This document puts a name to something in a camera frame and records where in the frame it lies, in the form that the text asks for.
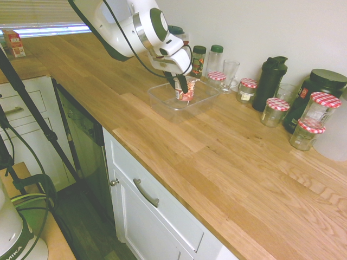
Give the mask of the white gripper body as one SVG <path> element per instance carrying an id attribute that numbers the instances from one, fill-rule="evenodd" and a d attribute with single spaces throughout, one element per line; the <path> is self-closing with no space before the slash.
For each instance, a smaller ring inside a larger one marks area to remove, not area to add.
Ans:
<path id="1" fill-rule="evenodd" d="M 147 56 L 154 69 L 177 75 L 186 75 L 192 70 L 190 57 L 184 49 L 180 49 L 173 55 L 158 55 L 154 52 L 154 49 L 150 49 Z"/>

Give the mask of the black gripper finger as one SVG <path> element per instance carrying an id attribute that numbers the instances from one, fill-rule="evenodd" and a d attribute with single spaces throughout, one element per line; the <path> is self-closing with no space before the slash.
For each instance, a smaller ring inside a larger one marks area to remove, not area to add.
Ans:
<path id="1" fill-rule="evenodd" d="M 165 77 L 166 77 L 168 83 L 172 86 L 172 88 L 175 89 L 175 78 L 176 78 L 176 75 L 173 75 L 171 72 L 166 71 L 165 72 Z"/>
<path id="2" fill-rule="evenodd" d="M 179 81 L 179 84 L 181 86 L 183 93 L 186 94 L 188 92 L 188 85 L 187 85 L 186 77 L 184 75 L 178 75 L 177 79 Z"/>

